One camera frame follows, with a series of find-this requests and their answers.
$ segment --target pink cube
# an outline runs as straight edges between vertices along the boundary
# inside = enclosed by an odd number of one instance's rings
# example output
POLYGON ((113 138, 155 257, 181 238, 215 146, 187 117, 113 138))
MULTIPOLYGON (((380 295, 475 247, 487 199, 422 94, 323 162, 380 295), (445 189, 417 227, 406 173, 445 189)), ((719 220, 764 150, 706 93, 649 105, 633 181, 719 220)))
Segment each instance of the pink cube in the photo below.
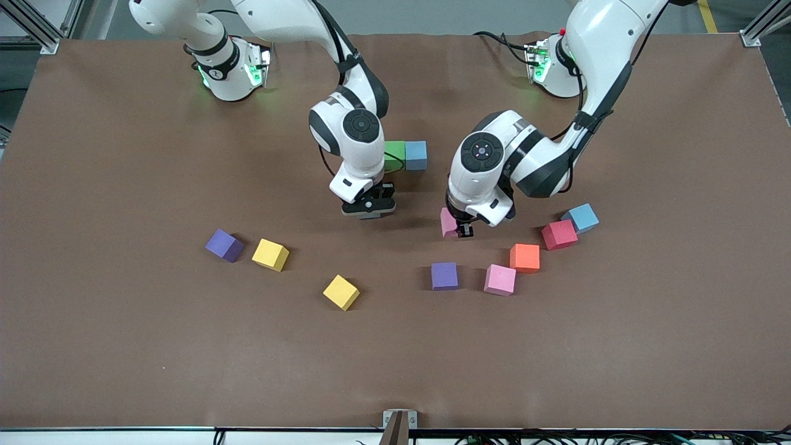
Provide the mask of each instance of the pink cube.
POLYGON ((450 214, 448 208, 443 207, 440 211, 440 224, 442 225, 443 238, 458 238, 459 233, 456 232, 456 218, 450 214))
POLYGON ((486 283, 483 284, 483 291, 507 297, 513 293, 513 282, 516 279, 516 269, 492 264, 486 270, 486 283))
POLYGON ((570 219, 563 221, 550 222, 548 226, 541 230, 547 250, 556 250, 568 247, 577 242, 577 231, 574 223, 570 219))

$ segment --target light blue cube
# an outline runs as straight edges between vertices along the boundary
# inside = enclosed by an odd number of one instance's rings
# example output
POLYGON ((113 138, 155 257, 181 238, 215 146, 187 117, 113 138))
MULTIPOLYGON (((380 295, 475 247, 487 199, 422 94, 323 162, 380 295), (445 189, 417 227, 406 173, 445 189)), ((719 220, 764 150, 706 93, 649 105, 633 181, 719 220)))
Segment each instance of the light blue cube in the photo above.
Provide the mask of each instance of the light blue cube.
POLYGON ((426 141, 407 142, 407 170, 425 170, 429 167, 426 141))
POLYGON ((561 217, 561 220, 563 219, 571 220, 577 234, 583 234, 599 223, 599 219, 596 217, 596 214, 593 213, 590 204, 582 204, 580 207, 569 210, 561 217))

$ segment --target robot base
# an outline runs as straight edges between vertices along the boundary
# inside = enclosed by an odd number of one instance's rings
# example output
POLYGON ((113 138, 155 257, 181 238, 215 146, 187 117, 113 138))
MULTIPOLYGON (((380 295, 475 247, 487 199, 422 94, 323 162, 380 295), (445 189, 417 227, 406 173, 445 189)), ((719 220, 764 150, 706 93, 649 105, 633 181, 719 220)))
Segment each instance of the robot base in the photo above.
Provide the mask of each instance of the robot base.
POLYGON ((217 99, 235 102, 245 99, 254 89, 265 85, 271 50, 258 44, 251 44, 240 37, 232 36, 230 39, 239 48, 240 58, 236 66, 228 72, 227 77, 222 80, 215 79, 214 70, 204 73, 198 68, 198 72, 203 77, 203 85, 210 89, 217 99))
MULTIPOLYGON (((527 60, 536 62, 538 67, 528 65, 528 78, 530 83, 537 83, 549 94, 557 97, 574 97, 580 93, 577 77, 569 74, 556 52, 559 34, 553 34, 546 40, 536 42, 536 45, 525 48, 524 55, 527 60)), ((582 78, 582 88, 585 88, 585 78, 582 78)))

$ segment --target red cube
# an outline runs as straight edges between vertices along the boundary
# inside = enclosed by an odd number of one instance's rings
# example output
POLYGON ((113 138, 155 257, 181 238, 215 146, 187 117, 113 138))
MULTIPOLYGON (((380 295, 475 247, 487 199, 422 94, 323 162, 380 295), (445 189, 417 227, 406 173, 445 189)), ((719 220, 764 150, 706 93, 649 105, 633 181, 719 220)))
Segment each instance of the red cube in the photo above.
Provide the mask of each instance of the red cube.
POLYGON ((547 250, 556 250, 568 247, 577 242, 577 231, 570 219, 550 222, 541 230, 547 250))

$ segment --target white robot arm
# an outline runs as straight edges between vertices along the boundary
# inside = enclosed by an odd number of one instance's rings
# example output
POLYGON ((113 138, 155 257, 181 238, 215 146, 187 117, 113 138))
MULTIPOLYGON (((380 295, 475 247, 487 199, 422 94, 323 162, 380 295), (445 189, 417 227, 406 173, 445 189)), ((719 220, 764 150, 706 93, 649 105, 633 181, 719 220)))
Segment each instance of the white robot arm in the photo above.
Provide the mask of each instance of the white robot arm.
MULTIPOLYGON (((152 34, 185 42, 215 96, 236 101, 260 82, 254 69, 267 56, 256 45, 228 37, 215 17, 196 13, 206 0, 130 0, 135 20, 152 34)), ((343 201, 345 215, 387 213, 395 209, 391 183, 384 183, 384 132, 388 92, 360 53, 316 0, 233 0, 250 30, 272 43, 313 41, 332 57, 340 73, 335 91, 308 115, 320 149, 343 159, 330 190, 343 201)))
POLYGON ((492 113, 475 126, 456 151, 448 177, 445 201, 460 236, 472 236, 470 223, 476 220, 494 227, 516 215, 512 182, 534 198, 561 191, 626 86, 635 43, 667 3, 584 0, 575 5, 565 35, 552 36, 550 47, 541 51, 543 62, 559 63, 552 70, 542 64, 532 75, 545 88, 568 90, 573 82, 575 93, 582 94, 581 74, 588 89, 585 103, 557 143, 514 111, 492 113))
POLYGON ((205 2, 130 0, 129 10, 147 32, 184 41, 184 50, 195 57, 203 83, 217 99, 240 101, 263 84, 268 48, 229 36, 216 17, 198 13, 205 2))
POLYGON ((384 132, 388 91, 332 15, 317 0, 233 0, 242 20, 274 43, 317 42, 335 61, 341 80, 330 97, 311 108, 308 124, 320 149, 343 159, 330 190, 344 215, 388 213, 396 208, 384 183, 384 132))

